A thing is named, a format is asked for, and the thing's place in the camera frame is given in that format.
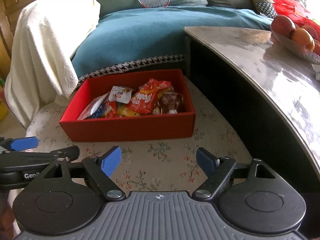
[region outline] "metal screw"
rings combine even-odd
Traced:
[[[116,189],[109,190],[107,192],[107,196],[110,198],[120,198],[122,196],[122,192],[120,190],[116,190]]]
[[[195,195],[198,197],[198,198],[208,198],[211,196],[211,193],[210,191],[208,190],[205,190],[205,189],[199,189],[195,192]]]

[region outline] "candy wrapper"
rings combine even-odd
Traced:
[[[169,81],[157,81],[150,78],[148,83],[131,98],[127,107],[139,114],[150,114],[159,100],[158,95],[171,85]]]
[[[182,113],[183,109],[183,97],[182,94],[167,92],[160,98],[159,109],[161,114],[177,114]]]
[[[155,115],[162,114],[162,109],[159,106],[159,102],[156,103],[155,108],[152,110],[152,114],[155,114]]]
[[[109,93],[107,94],[102,104],[97,109],[97,111],[95,111],[94,114],[92,115],[92,119],[118,117],[116,102],[115,101],[110,102],[108,96],[109,96]]]
[[[133,116],[139,116],[137,112],[132,111],[131,109],[127,108],[126,105],[122,105],[118,111],[117,111],[119,116],[123,117],[133,117]]]
[[[133,89],[121,86],[113,86],[109,95],[109,101],[117,101],[127,104],[131,99]]]
[[[108,96],[109,94],[104,94],[103,96],[97,97],[94,100],[92,100],[90,102],[90,104],[82,111],[82,113],[79,115],[79,117],[77,118],[77,120],[84,120],[88,117],[90,117],[91,115],[93,115],[93,113],[95,111],[97,111],[97,109],[99,108],[99,106],[101,105],[101,103],[103,102],[103,100],[106,98],[106,96]]]

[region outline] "wooden cabinet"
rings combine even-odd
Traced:
[[[10,69],[13,35],[21,10],[34,0],[0,0],[0,75]]]

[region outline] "coffee table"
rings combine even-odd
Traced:
[[[301,192],[320,190],[320,82],[271,32],[185,27],[190,80],[261,158]]]

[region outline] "cream throw blanket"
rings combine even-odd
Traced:
[[[25,128],[42,106],[68,103],[78,83],[70,58],[99,13],[96,0],[36,0],[21,11],[4,92]]]

